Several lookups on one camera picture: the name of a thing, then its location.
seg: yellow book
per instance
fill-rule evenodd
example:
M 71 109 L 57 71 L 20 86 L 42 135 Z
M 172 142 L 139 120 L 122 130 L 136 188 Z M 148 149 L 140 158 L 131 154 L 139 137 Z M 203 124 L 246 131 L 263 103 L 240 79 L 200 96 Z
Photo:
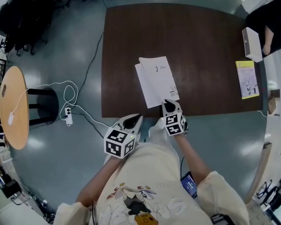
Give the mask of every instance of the yellow book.
M 236 61 L 242 99 L 259 96 L 254 61 Z
M 253 68 L 254 61 L 236 61 L 235 62 L 237 68 Z

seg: person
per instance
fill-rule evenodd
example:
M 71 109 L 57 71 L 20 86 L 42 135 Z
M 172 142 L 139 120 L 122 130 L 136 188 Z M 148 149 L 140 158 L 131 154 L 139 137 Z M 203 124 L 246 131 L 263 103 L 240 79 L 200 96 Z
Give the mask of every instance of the person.
M 138 143 L 129 158 L 107 157 L 76 203 L 59 206 L 54 224 L 211 225 L 213 215 L 223 214 L 234 224 L 248 225 L 242 199 L 180 134 L 174 138 L 198 185 L 199 204 L 194 201 L 182 187 L 178 155 L 158 123 L 150 128 L 148 142 Z
M 281 0 L 257 8 L 247 16 L 246 22 L 258 33 L 263 56 L 281 49 Z

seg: white paper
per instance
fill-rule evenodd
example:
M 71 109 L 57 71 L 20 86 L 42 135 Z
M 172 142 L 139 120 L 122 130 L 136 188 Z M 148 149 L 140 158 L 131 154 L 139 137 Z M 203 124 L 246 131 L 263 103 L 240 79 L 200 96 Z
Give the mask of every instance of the white paper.
M 175 81 L 166 57 L 140 58 L 140 63 L 152 89 L 158 94 L 158 100 L 161 100 L 161 102 L 165 99 L 179 100 Z
M 140 86 L 144 94 L 148 108 L 156 107 L 162 104 L 161 98 L 155 93 L 151 83 L 148 81 L 145 70 L 141 64 L 135 65 L 137 76 L 139 77 Z

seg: hand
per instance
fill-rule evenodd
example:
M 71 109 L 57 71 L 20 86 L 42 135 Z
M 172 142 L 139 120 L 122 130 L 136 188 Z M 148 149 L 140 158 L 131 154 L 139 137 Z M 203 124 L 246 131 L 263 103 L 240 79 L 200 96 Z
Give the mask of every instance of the hand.
M 184 133 L 180 133 L 180 134 L 174 135 L 174 138 L 175 139 L 185 138 L 185 135 L 184 135 Z
M 264 55 L 269 55 L 270 52 L 271 52 L 271 45 L 268 45 L 268 44 L 264 44 L 263 46 L 263 49 L 262 49 L 262 52 Z
M 123 159 L 112 156 L 108 159 L 108 161 L 112 161 L 113 163 L 120 163 Z

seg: smartphone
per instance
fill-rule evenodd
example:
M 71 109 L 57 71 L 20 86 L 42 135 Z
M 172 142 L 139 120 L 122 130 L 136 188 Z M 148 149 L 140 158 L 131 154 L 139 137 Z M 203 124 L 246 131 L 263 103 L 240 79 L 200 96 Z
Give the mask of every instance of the smartphone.
M 188 172 L 184 177 L 180 179 L 182 186 L 188 192 L 192 198 L 197 197 L 197 185 L 192 178 L 192 173 Z

